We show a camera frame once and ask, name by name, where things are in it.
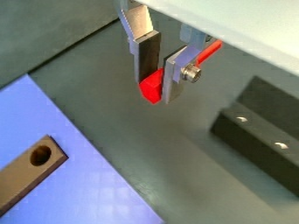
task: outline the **metal plate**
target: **metal plate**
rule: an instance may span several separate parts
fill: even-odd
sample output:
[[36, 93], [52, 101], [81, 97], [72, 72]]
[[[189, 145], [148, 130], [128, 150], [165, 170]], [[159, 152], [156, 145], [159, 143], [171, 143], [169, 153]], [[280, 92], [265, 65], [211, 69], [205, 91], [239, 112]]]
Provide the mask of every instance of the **metal plate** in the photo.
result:
[[0, 171], [0, 216], [66, 159], [60, 146], [45, 136]]

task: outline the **white panel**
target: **white panel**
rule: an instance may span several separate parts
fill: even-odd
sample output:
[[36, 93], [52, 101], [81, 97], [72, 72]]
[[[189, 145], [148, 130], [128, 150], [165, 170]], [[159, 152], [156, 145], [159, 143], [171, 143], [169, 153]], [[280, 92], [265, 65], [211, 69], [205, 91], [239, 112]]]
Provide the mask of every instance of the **white panel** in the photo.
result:
[[137, 0], [137, 2], [299, 75], [299, 1]]

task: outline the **hole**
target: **hole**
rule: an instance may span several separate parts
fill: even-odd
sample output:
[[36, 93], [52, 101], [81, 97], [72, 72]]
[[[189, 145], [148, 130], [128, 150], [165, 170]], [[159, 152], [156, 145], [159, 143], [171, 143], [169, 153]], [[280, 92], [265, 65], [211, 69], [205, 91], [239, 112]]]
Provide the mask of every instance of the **hole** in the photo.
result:
[[281, 149], [281, 150], [287, 150], [288, 146], [284, 143], [275, 143], [275, 145]]
[[32, 152], [30, 163], [34, 166], [44, 165], [49, 160], [52, 155], [52, 150], [48, 146], [40, 145]]
[[248, 119], [244, 116], [237, 116], [236, 117], [243, 123], [248, 121]]

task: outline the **screw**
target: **screw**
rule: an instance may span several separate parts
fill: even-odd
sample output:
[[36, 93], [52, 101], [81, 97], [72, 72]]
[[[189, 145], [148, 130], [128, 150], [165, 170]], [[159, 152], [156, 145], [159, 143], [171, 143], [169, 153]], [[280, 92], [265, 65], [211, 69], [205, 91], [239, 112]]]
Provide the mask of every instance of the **screw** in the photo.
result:
[[211, 41], [211, 35], [207, 35], [205, 37], [205, 43]]
[[189, 81], [191, 83], [196, 82], [196, 80], [201, 77], [201, 70], [189, 63], [183, 69], [181, 69], [181, 78], [185, 81]]

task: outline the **dark gray block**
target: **dark gray block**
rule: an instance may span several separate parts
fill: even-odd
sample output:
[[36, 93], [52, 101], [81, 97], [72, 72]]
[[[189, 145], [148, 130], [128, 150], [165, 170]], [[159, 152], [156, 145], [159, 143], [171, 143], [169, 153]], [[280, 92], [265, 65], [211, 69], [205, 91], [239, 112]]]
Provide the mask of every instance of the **dark gray block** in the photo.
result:
[[0, 87], [117, 18], [113, 1], [0, 2]]
[[237, 103], [220, 111], [211, 132], [299, 196], [296, 112], [299, 101], [255, 77]]

